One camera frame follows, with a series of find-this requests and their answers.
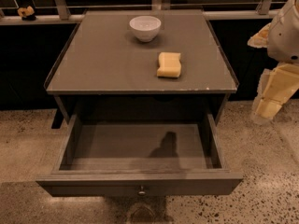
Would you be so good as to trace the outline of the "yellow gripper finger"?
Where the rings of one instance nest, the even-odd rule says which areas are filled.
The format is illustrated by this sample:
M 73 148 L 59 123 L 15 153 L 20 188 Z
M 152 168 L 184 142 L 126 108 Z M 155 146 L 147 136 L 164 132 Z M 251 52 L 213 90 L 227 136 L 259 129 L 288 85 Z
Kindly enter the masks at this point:
M 278 113 L 281 107 L 282 105 L 276 101 L 265 100 L 261 97 L 256 97 L 253 101 L 252 111 L 257 117 L 272 119 Z

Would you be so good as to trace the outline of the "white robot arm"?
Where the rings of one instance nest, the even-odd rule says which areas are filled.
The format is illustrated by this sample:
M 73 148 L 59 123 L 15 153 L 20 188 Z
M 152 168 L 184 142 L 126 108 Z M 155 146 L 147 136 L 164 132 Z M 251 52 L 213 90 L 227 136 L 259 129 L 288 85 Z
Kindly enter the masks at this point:
M 263 70 L 252 105 L 252 119 L 266 122 L 299 90 L 299 0 L 288 0 L 248 45 L 266 48 L 267 55 L 278 61 L 272 70 Z

